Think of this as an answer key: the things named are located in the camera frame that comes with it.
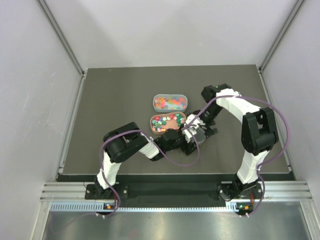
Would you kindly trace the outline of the white round jar lid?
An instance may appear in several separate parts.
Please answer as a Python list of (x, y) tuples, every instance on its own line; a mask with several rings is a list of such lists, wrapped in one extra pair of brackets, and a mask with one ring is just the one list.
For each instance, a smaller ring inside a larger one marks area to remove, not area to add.
[(207, 139), (206, 137), (206, 132), (201, 128), (199, 127), (197, 130), (196, 130), (196, 134), (194, 135), (195, 139), (196, 139), (196, 142), (198, 143), (198, 145), (200, 146), (201, 144), (204, 143), (204, 141)]

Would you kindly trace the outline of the pink oval candy box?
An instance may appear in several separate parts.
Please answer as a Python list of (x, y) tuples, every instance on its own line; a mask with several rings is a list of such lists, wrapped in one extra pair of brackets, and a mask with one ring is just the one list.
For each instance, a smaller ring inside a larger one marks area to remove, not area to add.
[(150, 119), (150, 128), (155, 135), (162, 135), (165, 131), (172, 129), (178, 131), (187, 120), (183, 112), (170, 112), (157, 114)]

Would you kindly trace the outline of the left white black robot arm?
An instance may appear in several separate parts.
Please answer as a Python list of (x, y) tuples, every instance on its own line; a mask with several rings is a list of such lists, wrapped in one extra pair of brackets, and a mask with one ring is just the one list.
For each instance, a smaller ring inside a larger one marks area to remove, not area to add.
[(176, 149), (187, 156), (199, 151), (196, 134), (192, 128), (169, 128), (154, 139), (141, 131), (135, 122), (109, 132), (104, 136), (99, 150), (100, 170), (95, 180), (97, 195), (106, 199), (113, 194), (121, 164), (136, 153), (155, 162), (167, 158), (166, 153)]

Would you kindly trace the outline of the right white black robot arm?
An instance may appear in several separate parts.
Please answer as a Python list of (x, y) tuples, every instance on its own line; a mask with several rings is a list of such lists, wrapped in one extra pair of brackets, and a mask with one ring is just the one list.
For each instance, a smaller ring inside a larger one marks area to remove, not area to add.
[(231, 186), (221, 187), (219, 194), (226, 201), (234, 197), (245, 198), (256, 188), (257, 172), (270, 150), (279, 141), (274, 111), (270, 107), (261, 108), (240, 98), (240, 94), (227, 84), (206, 86), (201, 96), (206, 103), (219, 97), (200, 115), (206, 127), (215, 124), (215, 118), (222, 109), (227, 110), (241, 123), (241, 143), (244, 148), (242, 163)]

